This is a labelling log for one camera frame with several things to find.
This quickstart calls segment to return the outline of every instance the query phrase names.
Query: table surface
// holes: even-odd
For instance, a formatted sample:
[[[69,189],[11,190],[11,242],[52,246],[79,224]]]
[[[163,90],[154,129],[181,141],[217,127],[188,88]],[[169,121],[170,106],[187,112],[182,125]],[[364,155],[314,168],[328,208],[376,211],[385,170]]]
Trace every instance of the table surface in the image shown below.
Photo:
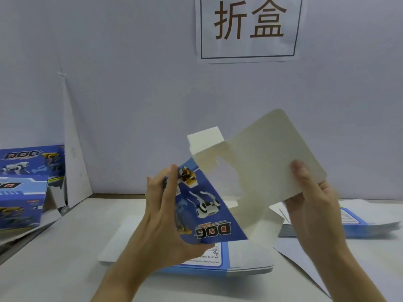
[[[0,301],[89,301],[107,264],[97,257],[126,216],[142,214],[144,200],[88,198],[0,266]],[[403,216],[403,204],[391,204]],[[402,230],[386,240],[349,240],[364,257],[403,276]],[[265,275],[205,278],[154,274],[135,301],[331,301],[295,264],[272,249],[274,270]]]

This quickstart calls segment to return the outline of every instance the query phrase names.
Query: hand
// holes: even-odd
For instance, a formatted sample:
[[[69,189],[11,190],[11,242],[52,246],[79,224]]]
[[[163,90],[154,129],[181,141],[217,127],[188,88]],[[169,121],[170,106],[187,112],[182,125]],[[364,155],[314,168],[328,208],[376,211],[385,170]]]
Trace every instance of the hand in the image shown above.
[[[314,182],[304,163],[293,161],[291,168],[302,194],[285,204],[305,253],[314,264],[349,253],[335,190],[326,181]]]
[[[165,189],[163,181],[168,181]],[[153,179],[147,178],[145,214],[138,228],[130,238],[118,261],[136,259],[137,269],[146,275],[156,270],[179,265],[197,258],[214,244],[191,245],[178,234],[175,223],[175,195],[178,167],[162,170]]]

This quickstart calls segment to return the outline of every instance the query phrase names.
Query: white wall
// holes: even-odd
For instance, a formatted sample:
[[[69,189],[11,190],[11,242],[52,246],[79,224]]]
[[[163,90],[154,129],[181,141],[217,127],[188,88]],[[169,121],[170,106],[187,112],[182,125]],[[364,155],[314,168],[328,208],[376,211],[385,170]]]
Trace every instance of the white wall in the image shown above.
[[[94,192],[280,107],[342,196],[403,199],[403,0],[305,1],[300,60],[197,65],[194,0],[46,0]]]
[[[59,70],[43,0],[0,0],[0,148],[63,143]]]

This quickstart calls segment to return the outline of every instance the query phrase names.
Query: left hand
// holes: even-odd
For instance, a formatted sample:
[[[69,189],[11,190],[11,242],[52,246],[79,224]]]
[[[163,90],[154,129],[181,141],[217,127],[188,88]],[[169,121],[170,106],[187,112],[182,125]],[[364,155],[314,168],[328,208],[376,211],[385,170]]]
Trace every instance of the left hand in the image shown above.
[[[169,177],[164,189],[166,176]],[[175,223],[177,180],[178,167],[174,164],[154,178],[147,177],[144,217],[118,261],[135,259],[137,268],[149,275],[200,257],[214,247],[214,244],[192,245],[181,239]]]

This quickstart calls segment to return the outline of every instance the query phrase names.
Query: fingernail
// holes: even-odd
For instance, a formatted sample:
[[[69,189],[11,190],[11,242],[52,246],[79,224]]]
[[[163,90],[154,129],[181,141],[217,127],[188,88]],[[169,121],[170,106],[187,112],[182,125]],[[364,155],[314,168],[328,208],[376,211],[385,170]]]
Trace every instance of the fingernail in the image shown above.
[[[294,160],[291,163],[291,168],[292,168],[293,171],[299,171],[302,168],[304,168],[304,166],[305,166],[304,163],[302,161],[298,161],[298,160]]]

